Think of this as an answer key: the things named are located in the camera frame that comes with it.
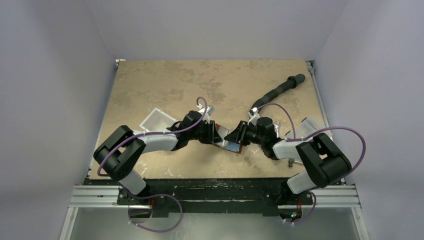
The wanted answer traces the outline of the brown leather card holder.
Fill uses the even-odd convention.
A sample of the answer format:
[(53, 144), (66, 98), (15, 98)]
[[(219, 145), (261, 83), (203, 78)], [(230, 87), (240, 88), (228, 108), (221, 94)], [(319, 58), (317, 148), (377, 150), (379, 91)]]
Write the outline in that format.
[(221, 141), (214, 142), (214, 146), (236, 154), (240, 154), (242, 152), (243, 145), (240, 144), (239, 139), (239, 133), (241, 130), (240, 127), (236, 127), (234, 130), (229, 130), (228, 128), (216, 123), (215, 130)]

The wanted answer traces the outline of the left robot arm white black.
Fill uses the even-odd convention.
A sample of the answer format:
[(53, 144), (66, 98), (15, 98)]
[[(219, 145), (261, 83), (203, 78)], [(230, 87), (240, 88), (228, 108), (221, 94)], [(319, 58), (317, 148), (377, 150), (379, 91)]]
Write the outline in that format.
[(127, 125), (119, 126), (93, 153), (99, 169), (130, 193), (138, 205), (149, 199), (147, 184), (134, 167), (142, 154), (156, 151), (177, 151), (189, 141), (213, 145), (222, 142), (217, 124), (206, 114), (191, 110), (183, 120), (174, 122), (162, 131), (135, 133)]

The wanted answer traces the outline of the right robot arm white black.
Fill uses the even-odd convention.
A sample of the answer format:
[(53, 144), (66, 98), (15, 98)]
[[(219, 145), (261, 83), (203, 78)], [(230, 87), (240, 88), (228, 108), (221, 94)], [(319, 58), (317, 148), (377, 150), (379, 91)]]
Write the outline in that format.
[(257, 144), (272, 160), (301, 160), (305, 170), (290, 177), (280, 191), (288, 204), (298, 200), (302, 192), (324, 188), (352, 170), (351, 162), (327, 134), (321, 132), (309, 140), (283, 139), (269, 117), (260, 117), (256, 124), (241, 121), (224, 139), (240, 146)]

